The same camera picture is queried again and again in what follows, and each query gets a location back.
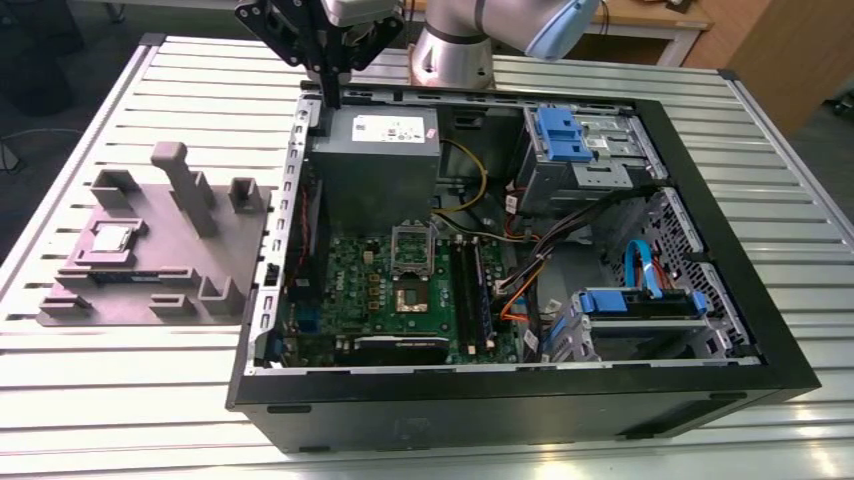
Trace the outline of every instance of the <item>aluminum extrusion table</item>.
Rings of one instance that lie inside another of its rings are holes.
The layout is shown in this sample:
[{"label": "aluminum extrusion table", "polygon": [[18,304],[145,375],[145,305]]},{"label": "aluminum extrusion table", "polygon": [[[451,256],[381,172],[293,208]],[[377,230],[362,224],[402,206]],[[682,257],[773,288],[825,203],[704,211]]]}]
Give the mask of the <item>aluminum extrusion table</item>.
[{"label": "aluminum extrusion table", "polygon": [[[503,90],[660,100],[824,388],[670,440],[283,455],[225,409],[238,327],[35,320],[102,168],[166,183],[157,141],[211,184],[282,177],[303,74],[258,42],[147,36],[0,269],[0,474],[166,478],[832,478],[854,475],[853,229],[738,81],[717,72],[495,60]],[[362,82],[406,83],[385,53]]]}]

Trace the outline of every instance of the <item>yellow cable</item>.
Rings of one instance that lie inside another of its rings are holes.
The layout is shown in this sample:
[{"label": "yellow cable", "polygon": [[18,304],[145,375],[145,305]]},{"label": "yellow cable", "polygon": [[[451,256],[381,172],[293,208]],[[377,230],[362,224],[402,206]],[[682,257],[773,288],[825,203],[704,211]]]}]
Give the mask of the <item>yellow cable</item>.
[{"label": "yellow cable", "polygon": [[475,198],[473,198],[470,201],[467,201],[462,205],[458,205],[457,207],[438,208],[434,210],[434,212],[438,212],[438,213],[454,213],[454,212],[466,210],[475,203],[478,203],[478,200],[483,198],[483,195],[486,194],[487,172],[486,172],[486,167],[483,166],[483,162],[481,161],[478,156],[474,153],[471,153],[471,150],[469,150],[466,147],[463,147],[463,145],[457,143],[457,141],[449,140],[447,138],[442,139],[441,142],[450,143],[457,148],[459,148],[459,150],[469,156],[469,158],[471,158],[471,161],[475,162],[475,165],[478,166],[478,170],[481,170],[481,190],[478,191],[478,195],[475,195]]}]

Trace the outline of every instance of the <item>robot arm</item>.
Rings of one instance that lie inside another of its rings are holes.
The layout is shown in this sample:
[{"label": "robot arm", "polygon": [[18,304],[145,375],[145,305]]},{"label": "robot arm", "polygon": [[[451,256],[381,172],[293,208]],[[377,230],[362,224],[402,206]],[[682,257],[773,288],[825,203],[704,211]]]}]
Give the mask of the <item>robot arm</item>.
[{"label": "robot arm", "polygon": [[[490,37],[529,56],[562,58],[601,1],[430,0],[411,59],[415,83],[489,87]],[[334,108],[351,71],[369,66],[403,29],[402,0],[245,0],[235,14],[289,65],[306,66]]]},{"label": "robot arm", "polygon": [[398,0],[250,0],[235,15],[289,65],[306,66],[334,108],[351,71],[370,65],[403,29]]},{"label": "robot arm", "polygon": [[544,60],[564,58],[602,0],[430,0],[413,54],[421,85],[485,88],[493,83],[489,38]]}]

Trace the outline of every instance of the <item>blue plastic latch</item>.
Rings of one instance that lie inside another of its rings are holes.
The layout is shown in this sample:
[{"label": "blue plastic latch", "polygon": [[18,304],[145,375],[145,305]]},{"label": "blue plastic latch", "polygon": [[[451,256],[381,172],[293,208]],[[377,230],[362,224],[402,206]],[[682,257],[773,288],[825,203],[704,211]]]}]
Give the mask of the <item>blue plastic latch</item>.
[{"label": "blue plastic latch", "polygon": [[593,152],[582,141],[585,128],[576,121],[570,109],[540,107],[537,117],[549,160],[590,163]]},{"label": "blue plastic latch", "polygon": [[629,311],[626,300],[624,299],[624,292],[618,290],[596,290],[589,293],[593,296],[594,303],[597,304],[598,312]]},{"label": "blue plastic latch", "polygon": [[578,296],[582,312],[626,312],[626,300],[620,290],[589,290]]},{"label": "blue plastic latch", "polygon": [[590,313],[597,309],[597,305],[593,303],[593,296],[590,293],[582,293],[578,296],[578,299],[582,303],[582,312]]},{"label": "blue plastic latch", "polygon": [[706,295],[704,292],[692,293],[692,297],[694,298],[694,306],[697,307],[697,312],[701,315],[705,315],[709,312],[709,304],[706,303]]}]

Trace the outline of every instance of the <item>floor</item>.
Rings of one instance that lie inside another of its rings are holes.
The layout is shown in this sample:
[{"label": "floor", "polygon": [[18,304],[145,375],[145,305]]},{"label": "floor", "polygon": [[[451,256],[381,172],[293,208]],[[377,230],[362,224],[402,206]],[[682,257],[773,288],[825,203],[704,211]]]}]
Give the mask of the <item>floor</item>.
[{"label": "floor", "polygon": [[[75,105],[58,115],[20,115],[0,98],[0,137],[34,128],[85,130],[146,32],[175,35],[253,38],[229,11],[129,6],[127,20],[113,24],[102,5],[72,3],[87,49],[62,58],[75,91]],[[836,117],[829,107],[816,113],[792,139],[820,181],[850,218],[854,218],[854,115]],[[10,140],[8,146],[26,162],[16,175],[0,174],[0,259],[39,206],[74,148],[70,133],[35,133]]]}]

